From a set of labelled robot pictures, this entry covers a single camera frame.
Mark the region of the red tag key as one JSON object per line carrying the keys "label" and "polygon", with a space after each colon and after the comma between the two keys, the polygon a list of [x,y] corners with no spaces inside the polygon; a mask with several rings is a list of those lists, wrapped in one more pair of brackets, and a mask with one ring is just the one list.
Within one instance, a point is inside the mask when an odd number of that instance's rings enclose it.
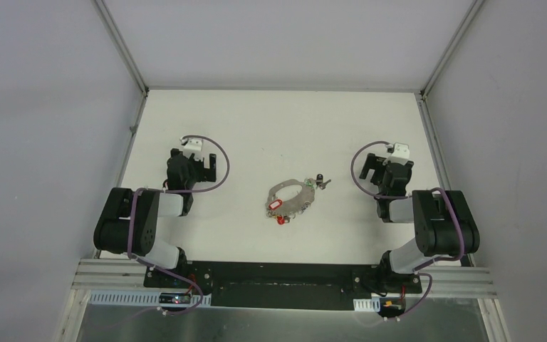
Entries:
{"label": "red tag key", "polygon": [[268,210],[271,212],[275,212],[280,207],[282,207],[283,201],[281,199],[275,199],[271,203],[268,204]]}

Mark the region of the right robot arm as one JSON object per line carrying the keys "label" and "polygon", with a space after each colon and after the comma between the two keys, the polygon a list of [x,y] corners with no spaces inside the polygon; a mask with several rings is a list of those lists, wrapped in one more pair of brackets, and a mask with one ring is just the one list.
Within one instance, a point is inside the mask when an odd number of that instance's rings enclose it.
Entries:
{"label": "right robot arm", "polygon": [[417,285],[417,272],[436,261],[459,261],[474,253],[480,234],[464,194],[460,191],[407,192],[413,161],[394,162],[374,153],[367,155],[359,174],[377,188],[377,216],[388,224],[412,224],[414,236],[386,251],[373,270],[360,277],[364,290],[383,295]]}

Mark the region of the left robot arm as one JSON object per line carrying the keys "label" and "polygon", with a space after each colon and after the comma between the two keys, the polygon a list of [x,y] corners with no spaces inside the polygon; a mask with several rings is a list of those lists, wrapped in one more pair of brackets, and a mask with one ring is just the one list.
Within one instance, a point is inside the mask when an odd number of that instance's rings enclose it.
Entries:
{"label": "left robot arm", "polygon": [[205,163],[196,152],[171,149],[163,190],[111,189],[95,227],[95,248],[161,267],[161,277],[170,287],[184,286],[189,278],[185,252],[157,235],[157,223],[160,218],[188,215],[194,186],[216,181],[216,154],[209,154]]}

